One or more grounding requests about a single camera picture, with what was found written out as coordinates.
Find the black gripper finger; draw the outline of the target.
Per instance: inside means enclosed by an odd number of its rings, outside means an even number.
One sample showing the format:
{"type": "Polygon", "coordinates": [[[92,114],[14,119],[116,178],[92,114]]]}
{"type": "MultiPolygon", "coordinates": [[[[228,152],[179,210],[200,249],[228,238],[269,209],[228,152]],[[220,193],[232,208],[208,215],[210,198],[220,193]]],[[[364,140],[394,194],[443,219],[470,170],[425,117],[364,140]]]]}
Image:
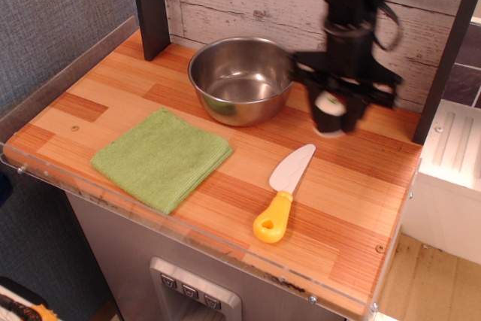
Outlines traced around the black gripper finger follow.
{"type": "Polygon", "coordinates": [[[341,117],[341,130],[344,133],[352,132],[357,122],[364,116],[369,101],[365,98],[348,97],[346,99],[346,113],[341,117]]]}
{"type": "Polygon", "coordinates": [[[322,112],[316,105],[316,100],[320,95],[320,91],[318,86],[315,84],[308,84],[307,91],[308,91],[308,99],[309,99],[310,110],[312,113],[312,118],[313,118],[313,121],[315,122],[316,130],[320,132],[321,125],[322,125],[322,112]]]}

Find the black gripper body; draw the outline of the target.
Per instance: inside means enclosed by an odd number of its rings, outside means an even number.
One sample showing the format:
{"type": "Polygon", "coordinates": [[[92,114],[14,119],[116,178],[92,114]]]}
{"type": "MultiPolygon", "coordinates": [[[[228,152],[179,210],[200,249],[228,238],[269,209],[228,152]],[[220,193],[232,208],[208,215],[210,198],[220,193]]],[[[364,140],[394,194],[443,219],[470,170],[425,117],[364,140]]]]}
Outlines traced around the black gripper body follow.
{"type": "Polygon", "coordinates": [[[328,29],[324,51],[296,51],[298,81],[315,84],[321,92],[365,98],[369,104],[393,108],[402,78],[381,65],[373,55],[378,43],[373,29],[328,29]]]}

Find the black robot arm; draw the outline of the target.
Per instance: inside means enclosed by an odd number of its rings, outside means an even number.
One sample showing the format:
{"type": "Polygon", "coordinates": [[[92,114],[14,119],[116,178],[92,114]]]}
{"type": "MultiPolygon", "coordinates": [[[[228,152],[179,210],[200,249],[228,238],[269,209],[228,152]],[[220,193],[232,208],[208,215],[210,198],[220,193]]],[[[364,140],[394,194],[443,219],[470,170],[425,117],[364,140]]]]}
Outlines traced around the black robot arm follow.
{"type": "Polygon", "coordinates": [[[401,76],[372,54],[377,14],[394,22],[385,0],[326,0],[323,51],[298,51],[292,58],[296,79],[304,84],[316,130],[323,136],[352,132],[370,104],[393,108],[401,76]]]}

